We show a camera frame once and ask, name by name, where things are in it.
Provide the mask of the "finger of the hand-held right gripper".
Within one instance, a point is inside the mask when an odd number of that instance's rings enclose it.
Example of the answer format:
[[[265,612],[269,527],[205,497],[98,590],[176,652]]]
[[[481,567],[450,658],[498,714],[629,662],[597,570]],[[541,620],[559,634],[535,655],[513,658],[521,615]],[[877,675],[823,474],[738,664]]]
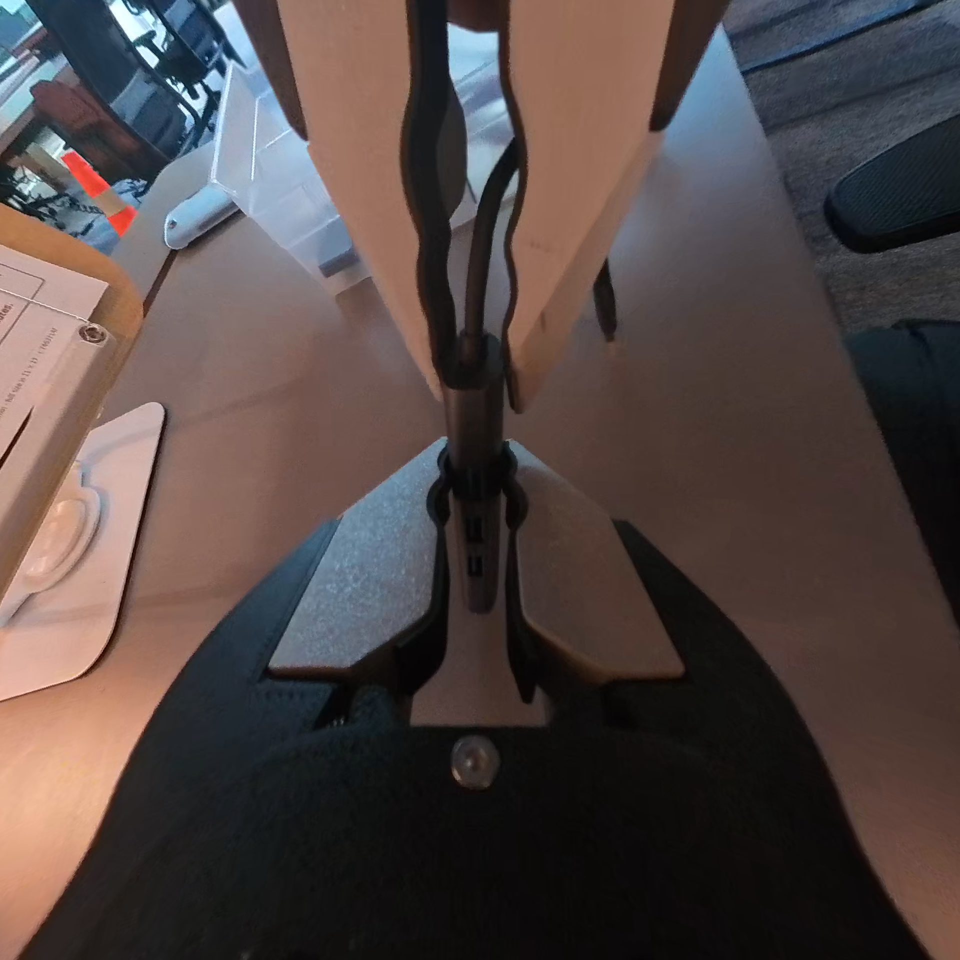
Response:
[[[440,157],[453,92],[448,5],[277,6],[310,157],[439,401],[457,330]]]
[[[510,2],[506,95],[519,182],[506,234],[510,407],[564,352],[661,136],[650,131],[674,3]]]

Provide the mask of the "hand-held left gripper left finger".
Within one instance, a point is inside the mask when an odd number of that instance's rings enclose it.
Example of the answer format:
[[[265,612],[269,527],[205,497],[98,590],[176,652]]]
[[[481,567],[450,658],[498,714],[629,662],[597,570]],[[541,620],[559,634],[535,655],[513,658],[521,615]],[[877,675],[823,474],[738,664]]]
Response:
[[[448,490],[439,438],[340,517],[268,673],[414,694],[447,651]]]

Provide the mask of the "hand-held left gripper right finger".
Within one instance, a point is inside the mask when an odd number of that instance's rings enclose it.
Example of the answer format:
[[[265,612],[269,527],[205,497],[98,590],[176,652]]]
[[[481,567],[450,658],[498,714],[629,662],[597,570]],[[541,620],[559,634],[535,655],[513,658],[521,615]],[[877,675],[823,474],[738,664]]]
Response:
[[[521,701],[683,678],[613,519],[526,447],[508,449],[506,636]]]

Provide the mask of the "clear plastic box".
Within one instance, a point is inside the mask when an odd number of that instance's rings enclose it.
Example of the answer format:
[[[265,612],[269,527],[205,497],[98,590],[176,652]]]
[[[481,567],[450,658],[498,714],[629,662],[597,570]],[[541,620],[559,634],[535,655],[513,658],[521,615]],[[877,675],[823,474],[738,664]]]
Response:
[[[330,297],[370,272],[260,68],[226,68],[210,182]]]

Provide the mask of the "grey usb hub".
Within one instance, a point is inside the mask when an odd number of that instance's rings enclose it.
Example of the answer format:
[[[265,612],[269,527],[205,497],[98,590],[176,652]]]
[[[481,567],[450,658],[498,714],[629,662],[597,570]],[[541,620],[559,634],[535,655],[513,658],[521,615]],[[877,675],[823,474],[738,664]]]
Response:
[[[483,335],[464,361],[459,353],[443,372],[446,424],[443,473],[452,498],[452,532],[462,598],[486,615],[499,584],[501,498],[505,475],[504,367],[501,343]]]

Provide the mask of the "black office chair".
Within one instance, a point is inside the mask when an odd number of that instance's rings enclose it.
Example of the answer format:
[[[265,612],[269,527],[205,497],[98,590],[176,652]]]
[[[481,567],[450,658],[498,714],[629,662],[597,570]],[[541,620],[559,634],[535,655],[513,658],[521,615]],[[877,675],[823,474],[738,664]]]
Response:
[[[121,2],[150,18],[132,37],[114,2],[30,2],[82,86],[125,132],[165,162],[213,134],[229,64],[245,66],[206,2]]]

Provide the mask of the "white stand base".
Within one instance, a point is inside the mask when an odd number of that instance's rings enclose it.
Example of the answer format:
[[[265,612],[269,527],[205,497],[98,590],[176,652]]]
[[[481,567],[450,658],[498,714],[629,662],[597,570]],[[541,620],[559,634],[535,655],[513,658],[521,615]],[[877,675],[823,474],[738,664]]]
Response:
[[[1,606],[1,700],[71,682],[117,625],[166,412],[145,403],[92,430]]]

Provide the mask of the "white sheet holder bar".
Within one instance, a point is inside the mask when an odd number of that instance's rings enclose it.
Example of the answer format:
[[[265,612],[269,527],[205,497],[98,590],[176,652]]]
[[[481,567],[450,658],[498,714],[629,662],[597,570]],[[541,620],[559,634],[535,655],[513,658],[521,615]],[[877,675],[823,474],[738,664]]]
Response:
[[[82,323],[67,341],[1,469],[1,594],[6,594],[87,437],[114,377],[117,340]]]

